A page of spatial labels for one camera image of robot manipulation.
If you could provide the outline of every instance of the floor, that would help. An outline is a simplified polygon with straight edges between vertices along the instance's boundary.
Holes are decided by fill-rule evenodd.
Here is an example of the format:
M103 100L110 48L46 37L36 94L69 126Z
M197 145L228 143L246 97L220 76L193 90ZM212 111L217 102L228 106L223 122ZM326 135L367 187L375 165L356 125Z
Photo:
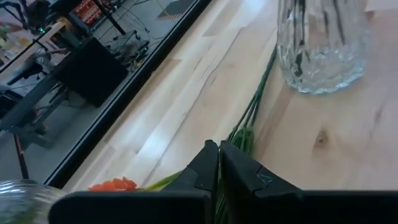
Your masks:
M116 28L105 20L94 31L93 35L104 45L109 45L112 49L121 49L131 45L130 50L134 50L143 40L149 40L149 53L151 53L163 39L165 35L178 21L178 18L158 20L165 7L172 2L171 0L149 0L133 1L127 0L123 7L119 8L113 17L121 27L127 32L117 41L112 38L120 35ZM137 30L140 37L132 36L132 31ZM134 71L119 86L121 88ZM28 166L30 178L38 182L43 182L51 172L58 166L60 161L69 153L72 146L79 140L79 137L91 126L103 108L109 103L110 97L102 107L95 108L85 104L78 96L72 96L70 103L65 103L53 112L51 117L46 120L49 133L55 138L55 144L51 149L45 149L31 144L25 152L25 160ZM9 133L0 133L0 180L21 178L19 164L16 156L14 140Z
M388 3L394 1L371 1L368 10L388 8ZM253 96L275 46L277 4L273 0L212 1L64 190L85 190L115 177L145 186L186 167L206 139L220 142L227 137ZM267 86L265 95L285 86L282 76L272 78L278 85ZM282 101L286 97L276 96ZM268 104L272 102L262 103L261 113L273 112L267 110ZM273 120L260 123L275 131ZM261 133L263 143L270 140Z

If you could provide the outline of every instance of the orange flower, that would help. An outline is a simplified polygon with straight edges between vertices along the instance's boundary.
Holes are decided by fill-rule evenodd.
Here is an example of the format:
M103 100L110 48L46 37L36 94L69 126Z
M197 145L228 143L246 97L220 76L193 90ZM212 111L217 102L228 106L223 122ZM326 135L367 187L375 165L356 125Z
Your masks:
M89 191L130 191L138 190L137 184L125 177L123 179L115 178L112 181L108 180L102 184L96 184L88 189Z

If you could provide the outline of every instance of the glass jar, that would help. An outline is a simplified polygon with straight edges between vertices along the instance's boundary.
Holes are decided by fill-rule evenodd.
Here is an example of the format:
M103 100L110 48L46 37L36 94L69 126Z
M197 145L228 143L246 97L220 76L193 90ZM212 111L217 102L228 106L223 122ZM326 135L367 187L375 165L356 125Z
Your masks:
M368 37L361 0L279 1L279 62L300 92L331 93L360 77Z
M33 180L0 181L0 223L46 224L51 205L64 195Z

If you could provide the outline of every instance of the wood knot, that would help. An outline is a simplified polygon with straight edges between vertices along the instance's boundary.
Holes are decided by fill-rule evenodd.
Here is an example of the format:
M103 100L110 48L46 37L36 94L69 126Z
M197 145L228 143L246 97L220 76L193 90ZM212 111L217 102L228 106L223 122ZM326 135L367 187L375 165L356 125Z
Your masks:
M314 147L315 148L324 148L327 144L328 144L328 135L327 135L326 131L321 130L318 133L317 138L315 139Z

